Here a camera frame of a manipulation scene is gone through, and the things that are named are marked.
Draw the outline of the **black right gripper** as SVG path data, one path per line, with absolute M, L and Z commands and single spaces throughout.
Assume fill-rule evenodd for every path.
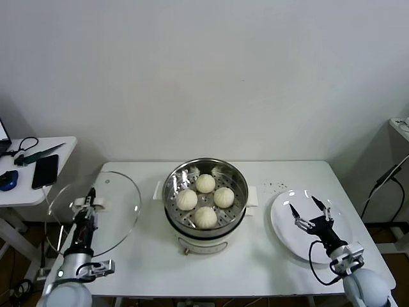
M 295 225 L 301 230 L 308 230 L 308 234 L 315 235 L 320 238 L 325 248 L 325 251 L 335 251 L 341 246 L 346 246 L 347 242 L 341 240 L 333 230 L 334 221 L 331 216 L 330 207 L 326 207 L 322 201 L 314 196 L 311 196 L 313 202 L 322 211 L 322 215 L 307 221 L 300 217 L 300 214 L 295 207 L 290 204 L 291 214 L 295 219 Z

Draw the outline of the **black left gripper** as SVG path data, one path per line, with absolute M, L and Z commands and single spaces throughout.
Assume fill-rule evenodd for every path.
M 88 193 L 88 206 L 81 207 L 73 216 L 75 230 L 69 248 L 65 251 L 66 255 L 87 254 L 93 255 L 91 248 L 93 233 L 97 229 L 95 226 L 96 209 L 94 200 L 96 197 L 95 188 L 92 187 Z

